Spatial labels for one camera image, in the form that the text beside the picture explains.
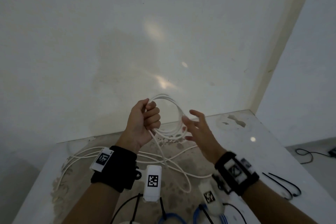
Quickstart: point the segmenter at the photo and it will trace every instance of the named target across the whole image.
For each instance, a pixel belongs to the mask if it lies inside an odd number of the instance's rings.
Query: left hand
[[[159,128],[161,117],[159,115],[160,109],[156,107],[156,103],[148,103],[148,101],[148,98],[140,100],[132,108],[126,129],[115,144],[116,146],[137,154],[140,148],[152,139],[148,130]]]

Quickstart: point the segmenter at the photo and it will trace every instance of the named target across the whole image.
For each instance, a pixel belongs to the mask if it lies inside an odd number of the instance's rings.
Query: hand
[[[115,144],[137,154],[142,146],[148,143],[152,136],[148,130],[159,128],[160,109],[155,102],[148,103],[149,99],[140,100],[129,114],[125,131]]]
[[[188,141],[194,141],[199,149],[202,151],[203,156],[213,164],[220,159],[226,150],[217,142],[213,136],[208,124],[205,120],[203,113],[190,110],[190,114],[199,118],[199,121],[189,120],[187,116],[182,117],[182,122],[188,128],[188,132],[192,136],[186,136]]]

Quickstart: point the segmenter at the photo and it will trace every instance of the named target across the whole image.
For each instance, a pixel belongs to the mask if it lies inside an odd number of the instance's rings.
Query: black cable
[[[132,220],[131,220],[130,224],[132,224],[133,221],[135,220],[135,215],[137,214],[137,209],[138,209],[138,205],[139,205],[139,200],[140,200],[140,193],[138,194],[138,197],[137,197],[137,199],[136,199],[135,208],[134,208],[134,212],[133,212],[133,217],[132,217]]]
[[[127,203],[128,203],[129,201],[131,201],[132,199],[135,199],[135,198],[137,198],[137,197],[140,198],[140,197],[142,197],[142,196],[143,196],[143,194],[137,194],[136,196],[131,197],[130,199],[126,200],[126,201],[119,207],[119,209],[115,212],[115,214],[114,214],[114,216],[113,216],[113,218],[112,218],[110,224],[113,223],[115,217],[117,216],[117,214],[119,213],[119,211],[121,210],[121,208],[122,208],[125,204],[127,204]]]
[[[304,154],[300,154],[300,153],[297,152],[298,150],[305,151],[306,153],[304,153]],[[307,154],[310,154],[310,157],[311,157],[311,158],[310,158],[310,161],[300,163],[301,165],[303,165],[303,164],[308,164],[308,163],[312,163],[312,162],[313,162],[313,160],[314,160],[314,156],[313,156],[312,153],[317,153],[317,154],[320,154],[320,155],[323,155],[323,156],[332,158],[332,156],[330,156],[330,155],[326,155],[326,154],[323,154],[323,153],[320,153],[320,152],[316,152],[316,151],[307,151],[307,150],[305,150],[305,149],[300,149],[300,148],[295,149],[295,152],[296,152],[297,154],[301,155],[301,156],[305,156],[305,155],[307,155]]]
[[[211,220],[209,214],[208,214],[207,211],[204,209],[203,205],[199,204],[199,205],[198,205],[198,208],[204,212],[205,216],[208,218],[208,220],[210,221],[210,223],[211,223],[211,224],[214,224],[214,223],[212,222],[212,220]]]
[[[293,185],[293,186],[299,191],[298,194],[293,193],[293,197],[298,197],[298,196],[300,196],[300,195],[302,194],[300,188],[299,188],[298,186],[296,186],[295,184],[293,184],[293,183],[291,183],[291,182],[289,182],[289,181],[285,180],[284,178],[281,178],[281,177],[279,177],[279,176],[277,176],[277,175],[274,175],[274,174],[271,174],[271,173],[268,173],[268,174],[269,174],[269,175],[273,175],[273,176],[275,176],[276,178],[278,178],[278,179],[280,179],[280,180],[282,180],[282,181],[284,181],[284,182],[287,182],[287,183]]]
[[[165,209],[163,207],[162,197],[160,197],[160,204],[161,204],[161,210],[162,210],[162,218],[164,220],[167,220],[167,215],[166,215]]]
[[[243,218],[245,224],[247,224],[247,223],[246,223],[246,220],[245,220],[245,218],[244,218],[244,216],[243,216],[243,214],[238,210],[237,207],[235,207],[234,205],[231,205],[231,204],[229,204],[229,203],[223,203],[223,205],[229,205],[229,206],[232,206],[234,209],[236,209],[236,210],[238,211],[238,213],[240,214],[240,216]]]
[[[267,174],[265,173],[262,173],[263,175],[267,176],[269,179],[271,179],[272,181],[274,181],[275,183],[277,183],[278,185],[280,185],[281,187],[283,187],[288,193],[289,195],[291,196],[290,198],[286,198],[284,197],[284,199],[287,199],[288,201],[292,200],[293,199],[293,194],[292,192],[290,192],[284,185],[282,185],[281,183],[279,183],[278,181],[274,180],[272,177],[268,176]]]

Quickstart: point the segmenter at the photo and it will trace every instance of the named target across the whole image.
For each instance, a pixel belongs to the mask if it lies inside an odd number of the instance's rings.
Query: dirty surface
[[[84,149],[88,149],[95,146],[111,146],[120,137],[121,133],[114,133],[110,135],[104,135],[96,137],[95,140],[90,141]],[[161,140],[160,145],[167,158],[174,156],[182,150],[195,145],[194,142],[183,140]],[[149,142],[147,145],[141,148],[141,151],[150,152],[154,154],[160,154],[154,141]],[[138,160],[150,161],[144,157],[138,157]],[[61,223],[70,209],[74,206],[80,196],[90,185],[90,178],[92,171],[89,169],[93,158],[81,159],[73,164],[65,176],[63,177],[61,186],[58,191],[52,192],[55,219],[54,224]],[[214,171],[214,167],[210,164],[201,154],[198,148],[193,148],[187,152],[181,154],[174,159],[176,163],[185,171],[198,176],[205,176],[211,174]],[[147,164],[138,163],[140,169],[145,169]],[[178,183],[185,189],[188,188],[188,183],[183,174],[171,170]],[[162,184],[161,184],[161,196],[165,211],[167,213],[174,212],[179,214],[186,221],[192,219],[192,214],[199,203],[202,202],[202,197],[198,190],[198,185],[202,179],[189,177],[192,190],[191,193],[182,192],[174,183],[173,177],[166,170],[162,168]],[[58,180],[54,181],[53,187],[56,188]],[[144,192],[144,184],[142,182],[135,181],[133,188],[130,191],[124,190],[121,193],[116,209],[124,203],[130,197]],[[123,221],[129,221],[132,218],[136,199],[125,205],[117,217],[115,223],[121,223]],[[140,200],[135,221],[139,223],[157,223],[162,216],[160,203],[143,202]]]

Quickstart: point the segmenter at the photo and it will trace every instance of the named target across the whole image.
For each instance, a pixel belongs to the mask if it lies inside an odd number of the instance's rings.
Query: wrist strap
[[[238,196],[259,180],[259,175],[252,169],[251,164],[245,158],[236,159],[236,154],[230,151],[221,156],[215,168]]]
[[[121,193],[124,189],[131,189],[133,186],[137,155],[115,145],[111,146],[110,150],[113,151],[112,155],[101,172],[94,172],[91,183],[101,182]]]

